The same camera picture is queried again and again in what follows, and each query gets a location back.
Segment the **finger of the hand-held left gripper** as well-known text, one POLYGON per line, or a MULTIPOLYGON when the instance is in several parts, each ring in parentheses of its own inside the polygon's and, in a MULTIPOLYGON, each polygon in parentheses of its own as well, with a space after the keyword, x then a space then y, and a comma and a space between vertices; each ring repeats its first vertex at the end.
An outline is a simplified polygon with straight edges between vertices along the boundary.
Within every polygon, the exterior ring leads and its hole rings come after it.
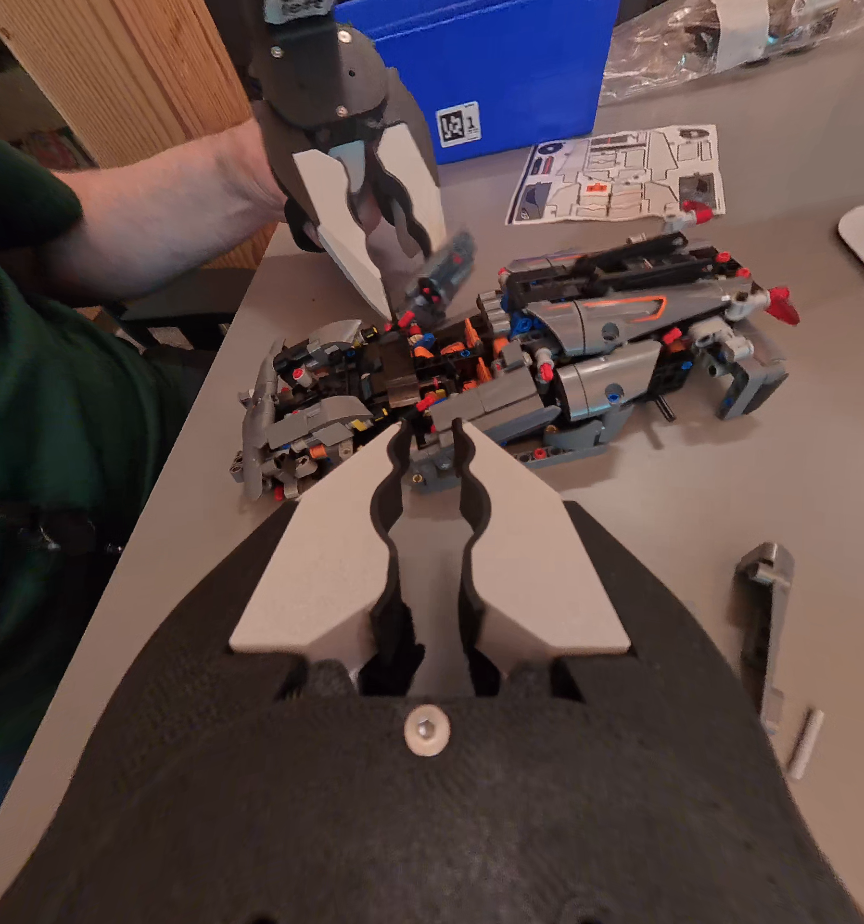
POLYGON ((378 143, 381 188, 396 205, 398 235, 409 237, 431 257, 447 239, 438 180, 426 163, 410 128, 398 123, 384 129, 378 143))
POLYGON ((295 153, 292 161, 315 210, 320 244, 377 315, 390 320, 380 270, 368 254, 367 234, 350 203, 346 166, 316 149, 295 153))

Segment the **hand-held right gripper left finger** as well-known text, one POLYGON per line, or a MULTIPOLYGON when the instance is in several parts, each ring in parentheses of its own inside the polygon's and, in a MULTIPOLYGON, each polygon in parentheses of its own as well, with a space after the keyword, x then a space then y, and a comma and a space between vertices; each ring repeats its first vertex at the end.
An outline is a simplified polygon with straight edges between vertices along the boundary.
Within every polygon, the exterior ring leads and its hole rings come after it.
POLYGON ((369 695, 413 682, 413 618, 392 526, 413 430, 400 422, 286 502, 286 528, 232 631, 233 653, 334 660, 369 695))

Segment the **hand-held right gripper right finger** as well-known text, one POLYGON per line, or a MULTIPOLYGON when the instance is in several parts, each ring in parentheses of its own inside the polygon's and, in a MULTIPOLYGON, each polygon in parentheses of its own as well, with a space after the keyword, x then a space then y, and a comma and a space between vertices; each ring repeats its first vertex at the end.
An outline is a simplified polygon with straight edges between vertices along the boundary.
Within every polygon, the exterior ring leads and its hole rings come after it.
POLYGON ((460 513, 458 618, 472 689, 516 669, 625 655, 632 641, 561 496, 471 422, 452 423, 460 513))

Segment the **grey lego subassembly red pins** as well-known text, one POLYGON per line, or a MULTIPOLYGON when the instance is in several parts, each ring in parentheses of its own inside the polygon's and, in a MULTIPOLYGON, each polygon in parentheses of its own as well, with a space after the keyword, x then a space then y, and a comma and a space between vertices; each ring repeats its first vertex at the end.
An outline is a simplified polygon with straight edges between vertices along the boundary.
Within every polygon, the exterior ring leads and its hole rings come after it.
POLYGON ((472 233, 461 229, 434 253, 407 286, 397 311, 398 329, 418 326, 434 330, 446 319, 448 308, 473 270, 476 244, 472 233))

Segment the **grey orange lego car model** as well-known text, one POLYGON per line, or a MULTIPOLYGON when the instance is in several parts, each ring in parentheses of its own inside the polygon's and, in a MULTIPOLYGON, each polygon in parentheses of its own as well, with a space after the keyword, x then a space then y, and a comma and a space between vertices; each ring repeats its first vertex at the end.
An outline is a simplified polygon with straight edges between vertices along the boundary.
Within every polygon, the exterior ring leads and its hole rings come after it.
POLYGON ((415 491, 457 484, 455 420, 527 468, 563 464, 602 454, 640 404, 672 422, 667 397, 697 368, 730 379, 719 420, 758 410, 788 372, 754 318, 795 326, 800 315, 787 288, 685 236, 710 217, 684 202, 657 236, 514 260, 474 311, 434 330, 349 319, 274 342, 238 398, 231 477, 249 500, 295 500, 400 422, 413 430, 415 491))

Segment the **person's left forearm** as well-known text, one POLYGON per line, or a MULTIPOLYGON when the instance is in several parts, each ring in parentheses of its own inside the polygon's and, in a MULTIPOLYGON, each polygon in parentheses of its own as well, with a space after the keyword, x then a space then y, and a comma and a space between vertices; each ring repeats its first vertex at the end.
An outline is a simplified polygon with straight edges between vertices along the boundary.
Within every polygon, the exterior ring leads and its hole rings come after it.
POLYGON ((54 176, 82 214, 34 250, 32 269, 41 292, 71 306, 149 294, 285 218, 252 118, 133 165, 54 176))

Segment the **lego sticker sheet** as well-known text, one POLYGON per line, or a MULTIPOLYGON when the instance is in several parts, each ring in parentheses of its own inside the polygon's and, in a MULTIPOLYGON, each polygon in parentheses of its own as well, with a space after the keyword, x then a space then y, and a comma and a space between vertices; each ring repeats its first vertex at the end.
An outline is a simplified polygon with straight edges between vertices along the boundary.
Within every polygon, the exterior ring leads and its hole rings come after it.
POLYGON ((620 130, 531 148, 507 225, 628 222, 684 202, 726 213, 716 126, 620 130))

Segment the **long grey lego piece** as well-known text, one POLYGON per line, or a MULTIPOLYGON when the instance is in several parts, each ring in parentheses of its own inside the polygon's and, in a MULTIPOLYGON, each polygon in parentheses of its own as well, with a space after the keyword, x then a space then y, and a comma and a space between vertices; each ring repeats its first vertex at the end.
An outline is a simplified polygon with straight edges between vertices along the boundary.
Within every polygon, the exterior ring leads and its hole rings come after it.
POLYGON ((784 708, 775 672, 794 572, 794 557, 775 541, 749 551, 734 572, 744 631, 740 678, 768 735, 777 733, 784 708))

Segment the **light grey lego axle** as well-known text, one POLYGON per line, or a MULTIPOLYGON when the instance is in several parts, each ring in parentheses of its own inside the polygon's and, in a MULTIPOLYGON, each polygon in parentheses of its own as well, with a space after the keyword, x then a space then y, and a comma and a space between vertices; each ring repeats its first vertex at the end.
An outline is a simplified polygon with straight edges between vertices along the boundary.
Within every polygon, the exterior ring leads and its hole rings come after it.
POLYGON ((788 761, 788 778, 794 781, 803 779, 825 720, 826 713, 823 710, 808 711, 788 761))

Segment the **blue plastic box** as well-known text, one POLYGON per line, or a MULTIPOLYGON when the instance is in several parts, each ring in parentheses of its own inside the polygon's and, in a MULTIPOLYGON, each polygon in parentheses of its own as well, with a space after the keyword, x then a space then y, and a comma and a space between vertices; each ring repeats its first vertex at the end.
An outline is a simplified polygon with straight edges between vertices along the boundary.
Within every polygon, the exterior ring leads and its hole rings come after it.
POLYGON ((618 1, 353 1, 419 104, 439 165, 587 135, 618 1))

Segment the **dark chair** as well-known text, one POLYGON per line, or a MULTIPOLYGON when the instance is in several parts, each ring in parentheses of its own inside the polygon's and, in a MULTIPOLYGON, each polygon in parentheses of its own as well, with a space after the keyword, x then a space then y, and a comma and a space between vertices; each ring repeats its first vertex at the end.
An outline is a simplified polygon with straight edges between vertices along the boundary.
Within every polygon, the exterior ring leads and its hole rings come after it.
POLYGON ((197 269, 149 295, 105 303, 102 310, 143 349, 163 346, 159 331, 172 329, 177 347, 216 353, 253 279, 251 269, 197 269))

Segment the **wooden cabinet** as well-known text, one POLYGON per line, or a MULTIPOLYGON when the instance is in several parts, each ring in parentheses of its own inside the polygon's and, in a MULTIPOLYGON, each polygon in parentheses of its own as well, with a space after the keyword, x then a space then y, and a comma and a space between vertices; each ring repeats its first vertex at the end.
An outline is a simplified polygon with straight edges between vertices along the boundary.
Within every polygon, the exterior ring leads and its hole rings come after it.
MULTIPOLYGON (((0 2, 0 139, 56 140, 126 167, 254 119, 205 2, 0 2)), ((256 266, 275 223, 214 261, 256 266)))

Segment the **person in green shirt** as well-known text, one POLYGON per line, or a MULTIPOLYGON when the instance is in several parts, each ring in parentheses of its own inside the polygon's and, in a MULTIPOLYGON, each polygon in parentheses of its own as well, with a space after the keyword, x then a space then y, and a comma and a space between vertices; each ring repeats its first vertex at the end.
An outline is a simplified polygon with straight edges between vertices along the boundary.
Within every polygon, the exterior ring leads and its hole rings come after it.
MULTIPOLYGON (((61 176, 0 141, 0 251, 49 245, 83 209, 61 176)), ((191 408, 175 350, 140 355, 0 266, 0 502, 71 513, 71 555, 0 519, 0 758, 23 753, 191 408)))

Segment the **clear plastic bag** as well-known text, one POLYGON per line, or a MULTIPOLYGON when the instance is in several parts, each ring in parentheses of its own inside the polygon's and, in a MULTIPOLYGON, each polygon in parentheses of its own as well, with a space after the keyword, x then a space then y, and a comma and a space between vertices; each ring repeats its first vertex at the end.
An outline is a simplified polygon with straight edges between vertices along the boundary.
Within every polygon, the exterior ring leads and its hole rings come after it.
POLYGON ((599 106, 809 52, 864 28, 864 1, 622 2, 599 106))

